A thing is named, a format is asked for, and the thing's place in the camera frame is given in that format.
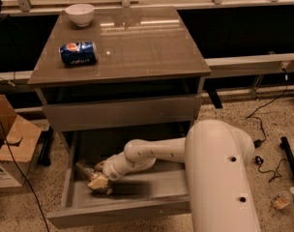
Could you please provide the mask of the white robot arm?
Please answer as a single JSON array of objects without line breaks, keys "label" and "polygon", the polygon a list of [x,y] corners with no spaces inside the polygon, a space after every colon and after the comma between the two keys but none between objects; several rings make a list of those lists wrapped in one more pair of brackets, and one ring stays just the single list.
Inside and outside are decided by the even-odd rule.
[{"label": "white robot arm", "polygon": [[95,166],[88,187],[107,191],[128,173],[157,160],[182,162],[193,232],[261,232],[245,166],[254,157],[250,136],[223,121],[195,123],[184,138],[134,139],[124,151]]}]

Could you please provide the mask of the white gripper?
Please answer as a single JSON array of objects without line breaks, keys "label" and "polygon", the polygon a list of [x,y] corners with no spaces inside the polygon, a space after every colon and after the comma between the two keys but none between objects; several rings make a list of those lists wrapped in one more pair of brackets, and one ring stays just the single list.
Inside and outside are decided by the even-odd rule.
[{"label": "white gripper", "polygon": [[126,174],[127,162],[123,154],[113,155],[107,160],[103,160],[94,166],[95,171],[89,177],[88,187],[92,190],[103,189],[107,186],[108,180],[117,181]]}]

